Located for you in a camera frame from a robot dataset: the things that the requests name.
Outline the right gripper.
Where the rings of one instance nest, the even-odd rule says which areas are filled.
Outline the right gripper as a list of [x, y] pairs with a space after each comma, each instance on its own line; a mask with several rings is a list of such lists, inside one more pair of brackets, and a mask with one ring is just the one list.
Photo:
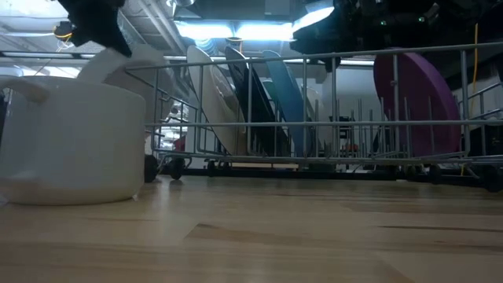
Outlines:
[[[414, 47], [430, 40], [435, 0], [333, 0], [333, 11], [293, 32], [290, 48], [301, 54]], [[340, 57], [325, 58], [333, 73]]]

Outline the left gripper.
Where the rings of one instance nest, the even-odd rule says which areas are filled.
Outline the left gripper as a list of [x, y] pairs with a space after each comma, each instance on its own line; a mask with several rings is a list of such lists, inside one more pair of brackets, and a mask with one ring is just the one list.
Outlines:
[[71, 41], [75, 46], [95, 42], [112, 48], [125, 57], [131, 49], [117, 24], [119, 9], [124, 0], [57, 0], [68, 12], [73, 24]]

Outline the blue plate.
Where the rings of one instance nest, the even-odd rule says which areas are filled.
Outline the blue plate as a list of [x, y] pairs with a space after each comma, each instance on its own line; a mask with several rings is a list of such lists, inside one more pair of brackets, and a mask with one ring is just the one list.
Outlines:
[[[291, 69], [283, 61], [267, 61], [270, 77], [277, 92], [278, 102], [287, 123], [304, 121], [304, 101], [296, 78]], [[315, 150], [314, 138], [310, 128], [304, 130], [302, 126], [289, 128], [294, 151], [297, 156], [313, 156]]]

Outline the black plate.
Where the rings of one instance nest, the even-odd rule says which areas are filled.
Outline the black plate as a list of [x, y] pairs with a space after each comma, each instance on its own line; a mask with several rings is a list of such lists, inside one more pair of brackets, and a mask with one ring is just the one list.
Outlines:
[[[246, 62], [228, 63], [229, 73], [236, 88], [240, 108], [246, 122], [266, 123], [275, 122], [275, 113], [266, 91], [257, 75], [252, 70], [251, 80], [251, 119], [248, 119], [248, 79], [250, 68]], [[253, 127], [251, 142], [259, 146], [259, 151], [267, 156], [287, 156], [290, 153], [290, 144], [287, 135], [280, 128]]]

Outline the purple plate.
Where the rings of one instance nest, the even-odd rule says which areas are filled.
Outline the purple plate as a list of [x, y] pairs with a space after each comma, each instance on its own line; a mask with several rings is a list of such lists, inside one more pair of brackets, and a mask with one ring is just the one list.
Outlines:
[[[457, 101], [446, 80], [433, 64], [417, 53], [400, 53], [398, 59], [398, 99], [400, 120], [459, 120]], [[385, 115], [395, 118], [393, 56], [378, 55], [373, 66], [378, 97], [384, 100]], [[414, 156], [454, 153], [459, 150], [459, 125], [413, 125], [399, 128], [400, 140], [412, 142]]]

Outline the white mug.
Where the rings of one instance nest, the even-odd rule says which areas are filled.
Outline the white mug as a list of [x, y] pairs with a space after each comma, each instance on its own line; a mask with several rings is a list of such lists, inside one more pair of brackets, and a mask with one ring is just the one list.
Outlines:
[[0, 134], [0, 197], [99, 204], [144, 185], [145, 99], [102, 83], [0, 75], [9, 89]]

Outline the red object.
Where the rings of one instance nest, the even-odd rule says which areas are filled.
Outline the red object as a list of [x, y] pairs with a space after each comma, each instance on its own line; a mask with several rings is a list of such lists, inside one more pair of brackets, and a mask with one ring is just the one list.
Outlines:
[[182, 172], [185, 169], [185, 159], [180, 156], [169, 156], [168, 151], [184, 152], [185, 151], [185, 135], [181, 138], [175, 139], [174, 142], [168, 146], [167, 149], [157, 151], [160, 158], [158, 165], [158, 173], [160, 175], [169, 175], [174, 180], [179, 180]]

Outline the silver ceiling duct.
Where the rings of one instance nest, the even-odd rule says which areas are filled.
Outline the silver ceiling duct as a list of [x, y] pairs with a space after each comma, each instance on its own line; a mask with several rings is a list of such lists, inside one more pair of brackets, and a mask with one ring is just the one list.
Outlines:
[[160, 37], [160, 34], [143, 9], [134, 11], [127, 7], [121, 8], [118, 15], [118, 24], [129, 45], [145, 44], [157, 49], [154, 40]]

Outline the black aluminium frame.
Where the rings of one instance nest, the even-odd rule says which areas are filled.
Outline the black aluminium frame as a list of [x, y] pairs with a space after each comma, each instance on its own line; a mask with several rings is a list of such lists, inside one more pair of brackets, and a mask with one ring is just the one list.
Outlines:
[[289, 171], [285, 169], [185, 169], [182, 176], [208, 176], [208, 177], [241, 177], [241, 178], [294, 178], [294, 179], [333, 179], [333, 180], [368, 180], [368, 181], [395, 181], [407, 180], [412, 182], [425, 182], [435, 185], [445, 184], [454, 186], [482, 187], [489, 192], [503, 191], [503, 174], [491, 175], [489, 178], [475, 178], [460, 175], [441, 175], [431, 178], [427, 174], [406, 177], [405, 173], [389, 173], [388, 171], [371, 171], [370, 173], [337, 173], [322, 171]]

